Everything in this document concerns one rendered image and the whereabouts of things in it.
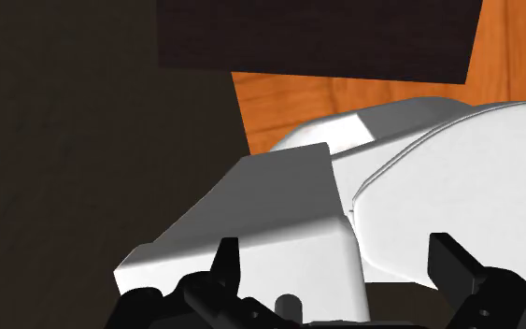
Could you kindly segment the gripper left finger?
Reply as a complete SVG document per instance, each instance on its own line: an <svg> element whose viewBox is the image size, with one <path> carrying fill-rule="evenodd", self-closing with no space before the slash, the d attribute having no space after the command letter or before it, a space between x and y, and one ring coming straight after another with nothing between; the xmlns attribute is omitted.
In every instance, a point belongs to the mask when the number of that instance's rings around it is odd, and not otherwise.
<svg viewBox="0 0 526 329"><path fill-rule="evenodd" d="M104 329L295 329L252 297L237 296L239 240L220 241L209 270L182 277L168 295L154 287L123 294Z"/></svg>

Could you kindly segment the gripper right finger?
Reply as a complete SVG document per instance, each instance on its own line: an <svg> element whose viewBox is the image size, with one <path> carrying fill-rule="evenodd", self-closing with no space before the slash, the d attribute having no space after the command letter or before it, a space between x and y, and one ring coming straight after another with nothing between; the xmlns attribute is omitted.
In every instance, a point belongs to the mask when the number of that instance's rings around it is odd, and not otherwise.
<svg viewBox="0 0 526 329"><path fill-rule="evenodd" d="M455 310L446 329L526 329L526 280L482 265L450 234L430 234L427 273Z"/></svg>

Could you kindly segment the white toilet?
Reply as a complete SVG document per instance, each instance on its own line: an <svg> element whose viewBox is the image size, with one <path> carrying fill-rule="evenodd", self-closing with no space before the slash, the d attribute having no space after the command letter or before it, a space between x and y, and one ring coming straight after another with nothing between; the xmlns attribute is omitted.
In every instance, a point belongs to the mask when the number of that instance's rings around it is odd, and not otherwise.
<svg viewBox="0 0 526 329"><path fill-rule="evenodd" d="M121 296L168 295L236 237L237 296L295 329L428 329L373 319L366 287L415 283L445 299L427 273L431 233L526 280L526 101L418 97L303 123L241 158L114 278Z"/></svg>

